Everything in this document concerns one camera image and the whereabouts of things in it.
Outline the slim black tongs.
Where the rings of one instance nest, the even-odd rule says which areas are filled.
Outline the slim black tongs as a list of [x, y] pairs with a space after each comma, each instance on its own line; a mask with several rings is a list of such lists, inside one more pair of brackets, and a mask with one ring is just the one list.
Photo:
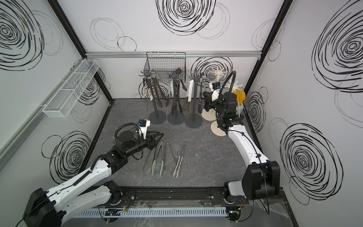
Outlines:
[[205, 78], [205, 73], [200, 73], [200, 81], [199, 81], [199, 105], [198, 105], [198, 112], [202, 114], [202, 99], [203, 99], [203, 81]]

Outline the dark grey rack stand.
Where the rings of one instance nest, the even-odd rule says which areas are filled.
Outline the dark grey rack stand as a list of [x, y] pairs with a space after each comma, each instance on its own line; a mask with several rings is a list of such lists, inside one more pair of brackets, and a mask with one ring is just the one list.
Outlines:
[[162, 124], [166, 120], [166, 113], [163, 111], [159, 111], [157, 109], [157, 104], [156, 104], [157, 97], [154, 94], [154, 89], [153, 89], [152, 82], [151, 82], [152, 73], [150, 71], [143, 71], [142, 74], [143, 75], [140, 75], [140, 77], [146, 78], [147, 86], [151, 91], [151, 96], [153, 97], [152, 103], [153, 103], [154, 111], [149, 115], [149, 120], [151, 121], [152, 124], [155, 124], [155, 125]]
[[192, 107], [192, 115], [189, 118], [185, 119], [185, 124], [189, 128], [199, 128], [203, 123], [202, 117], [197, 114], [197, 93], [198, 93], [198, 83], [200, 82], [200, 77], [196, 76], [193, 78], [194, 81], [194, 91], [193, 91], [193, 107]]
[[169, 75], [170, 78], [170, 88], [173, 94], [173, 103], [171, 107], [171, 112], [167, 117], [167, 120], [172, 125], [180, 125], [185, 120], [185, 115], [182, 110], [182, 105], [180, 101], [180, 82], [179, 75], [182, 73], [180, 68], [176, 69]]

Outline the black ring tongs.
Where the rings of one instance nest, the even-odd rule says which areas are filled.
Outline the black ring tongs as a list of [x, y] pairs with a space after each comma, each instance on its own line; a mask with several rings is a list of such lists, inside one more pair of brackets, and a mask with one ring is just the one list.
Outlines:
[[180, 80], [179, 76], [174, 75], [174, 72], [170, 75], [173, 80], [173, 105], [171, 109], [172, 116], [177, 117], [178, 110], [182, 113], [182, 106], [180, 103]]

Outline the black silicone tongs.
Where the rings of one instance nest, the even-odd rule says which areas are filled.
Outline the black silicone tongs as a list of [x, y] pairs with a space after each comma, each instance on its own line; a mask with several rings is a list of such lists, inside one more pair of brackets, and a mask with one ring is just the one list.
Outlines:
[[157, 96], [158, 105], [160, 107], [163, 107], [163, 104], [161, 102], [161, 100], [163, 99], [163, 100], [165, 100], [165, 107], [167, 107], [169, 105], [169, 99], [163, 93], [157, 78], [153, 78], [153, 81], [154, 81], [154, 87], [155, 87], [155, 93], [156, 93], [156, 96]]

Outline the white handled steel tongs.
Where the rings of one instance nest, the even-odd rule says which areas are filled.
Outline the white handled steel tongs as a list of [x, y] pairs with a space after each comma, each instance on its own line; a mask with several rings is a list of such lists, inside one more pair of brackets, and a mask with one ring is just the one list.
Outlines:
[[150, 83], [149, 83], [149, 79], [146, 79], [146, 88], [145, 88], [145, 96], [152, 101], [154, 99], [153, 97], [153, 92], [151, 91], [150, 88]]

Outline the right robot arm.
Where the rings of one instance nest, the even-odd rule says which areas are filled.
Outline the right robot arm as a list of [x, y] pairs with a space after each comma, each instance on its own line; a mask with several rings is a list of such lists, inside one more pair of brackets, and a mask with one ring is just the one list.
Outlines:
[[243, 124], [243, 115], [237, 114], [237, 95], [233, 93], [233, 86], [230, 85], [227, 92], [222, 92], [227, 82], [234, 84], [235, 79], [236, 71], [232, 71], [226, 82], [214, 82], [210, 92], [203, 92], [204, 109], [215, 110], [218, 128], [234, 142], [246, 165], [241, 180], [225, 183], [225, 198], [268, 199], [279, 194], [280, 166], [276, 161], [269, 160], [249, 136]]

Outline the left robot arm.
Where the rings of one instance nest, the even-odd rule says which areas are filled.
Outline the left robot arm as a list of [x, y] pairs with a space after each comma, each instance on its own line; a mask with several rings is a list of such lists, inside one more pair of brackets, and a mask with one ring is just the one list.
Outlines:
[[149, 120], [140, 119], [137, 123], [120, 126], [114, 133], [115, 145], [106, 154], [99, 155], [91, 167], [49, 190], [35, 190], [29, 197], [22, 221], [28, 227], [60, 227], [95, 206], [118, 205], [125, 196], [114, 181], [105, 182], [92, 191], [89, 189], [125, 166], [130, 156], [145, 148], [157, 147], [164, 134], [148, 130], [150, 124]]

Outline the slim steel tweezers tongs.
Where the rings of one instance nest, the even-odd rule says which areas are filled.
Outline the slim steel tweezers tongs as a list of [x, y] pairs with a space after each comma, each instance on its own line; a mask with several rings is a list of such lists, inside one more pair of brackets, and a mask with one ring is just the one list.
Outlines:
[[171, 155], [172, 155], [172, 159], [173, 159], [173, 161], [174, 161], [175, 163], [177, 163], [177, 160], [176, 160], [176, 157], [175, 157], [175, 155], [174, 155], [174, 153], [173, 153], [173, 149], [172, 149], [171, 144], [170, 144], [170, 143], [167, 143], [167, 146], [168, 146], [168, 148], [169, 148], [169, 150], [170, 150], [170, 153], [171, 153]]

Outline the cream tipped tongs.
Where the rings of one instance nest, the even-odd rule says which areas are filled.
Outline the cream tipped tongs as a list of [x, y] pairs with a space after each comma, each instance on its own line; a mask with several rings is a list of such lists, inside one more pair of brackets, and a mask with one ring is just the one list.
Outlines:
[[180, 155], [178, 157], [178, 161], [177, 161], [177, 164], [176, 164], [174, 173], [173, 173], [173, 177], [174, 178], [177, 178], [179, 176], [179, 172], [180, 172], [180, 168], [181, 168], [181, 163], [182, 163], [182, 159], [183, 159], [183, 153], [184, 153], [184, 151], [186, 149], [186, 144], [187, 144], [187, 142], [185, 141], [184, 144], [183, 144], [183, 146], [182, 146]]

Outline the cream rack stand rear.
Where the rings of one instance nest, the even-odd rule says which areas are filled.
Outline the cream rack stand rear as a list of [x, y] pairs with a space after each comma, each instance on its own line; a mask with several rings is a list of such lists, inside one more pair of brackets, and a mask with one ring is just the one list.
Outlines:
[[[223, 75], [223, 71], [222, 70], [217, 70], [214, 69], [212, 71], [212, 75], [215, 77], [214, 82], [219, 82], [220, 81], [220, 77]], [[208, 112], [203, 110], [202, 111], [202, 117], [203, 119], [205, 119], [206, 121], [215, 121], [216, 120], [216, 116], [215, 116], [216, 112], [214, 109], [210, 109]]]

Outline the cream rack stand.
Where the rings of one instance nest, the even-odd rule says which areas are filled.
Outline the cream rack stand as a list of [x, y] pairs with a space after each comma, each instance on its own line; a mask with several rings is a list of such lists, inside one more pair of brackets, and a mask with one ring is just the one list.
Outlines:
[[216, 112], [216, 120], [211, 124], [212, 132], [217, 136], [226, 136], [229, 127], [232, 127], [236, 124], [243, 124], [241, 116], [240, 106], [237, 104], [236, 100], [236, 90], [241, 90], [243, 85], [233, 84], [232, 81], [228, 81], [226, 84], [228, 89], [232, 88], [232, 92], [228, 96], [228, 92], [223, 95], [223, 101], [226, 101], [226, 105], [220, 105], [218, 108], [215, 108]]
[[[220, 77], [223, 75], [223, 71], [222, 70], [217, 70], [214, 69], [212, 71], [212, 75], [215, 77], [214, 82], [219, 82], [220, 81]], [[203, 119], [205, 119], [206, 121], [215, 121], [216, 120], [216, 116], [215, 116], [216, 112], [214, 109], [210, 109], [208, 112], [203, 110], [202, 111], [202, 117]]]

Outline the cream rack stand front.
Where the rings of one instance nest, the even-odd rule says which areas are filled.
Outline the cream rack stand front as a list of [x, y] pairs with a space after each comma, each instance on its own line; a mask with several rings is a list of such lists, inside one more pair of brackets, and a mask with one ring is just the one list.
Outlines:
[[212, 132], [217, 136], [226, 136], [229, 127], [232, 127], [236, 124], [243, 124], [241, 116], [240, 106], [237, 104], [236, 100], [236, 90], [241, 90], [243, 85], [233, 84], [232, 81], [228, 81], [226, 84], [228, 89], [232, 88], [232, 92], [228, 96], [228, 92], [223, 95], [223, 101], [226, 101], [226, 105], [220, 105], [218, 108], [215, 108], [216, 112], [216, 120], [211, 124]]

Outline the dark cylinder in basket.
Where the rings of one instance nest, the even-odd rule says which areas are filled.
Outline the dark cylinder in basket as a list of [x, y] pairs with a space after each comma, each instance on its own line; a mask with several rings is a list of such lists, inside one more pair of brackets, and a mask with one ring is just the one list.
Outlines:
[[180, 74], [182, 73], [182, 69], [181, 68], [178, 68], [174, 71], [174, 75], [177, 75], [179, 76]]

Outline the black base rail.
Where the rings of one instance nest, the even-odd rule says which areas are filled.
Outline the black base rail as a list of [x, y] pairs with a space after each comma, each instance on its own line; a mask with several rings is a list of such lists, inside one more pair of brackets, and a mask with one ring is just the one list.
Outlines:
[[205, 201], [212, 205], [237, 206], [249, 204], [253, 198], [247, 193], [232, 195], [228, 186], [222, 187], [121, 187], [122, 195], [116, 198], [101, 198], [90, 205], [122, 208], [135, 206], [138, 202], [155, 201]]

